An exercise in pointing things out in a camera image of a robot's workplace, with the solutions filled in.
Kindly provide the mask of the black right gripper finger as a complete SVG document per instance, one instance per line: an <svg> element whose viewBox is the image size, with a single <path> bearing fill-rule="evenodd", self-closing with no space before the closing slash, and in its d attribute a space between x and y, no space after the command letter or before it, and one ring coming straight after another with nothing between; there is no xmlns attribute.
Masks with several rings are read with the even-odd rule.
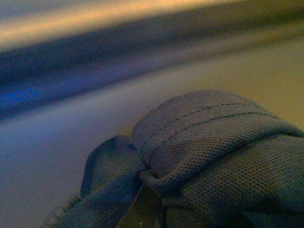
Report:
<svg viewBox="0 0 304 228"><path fill-rule="evenodd" d="M143 185L118 228L161 228L162 199Z"/></svg>

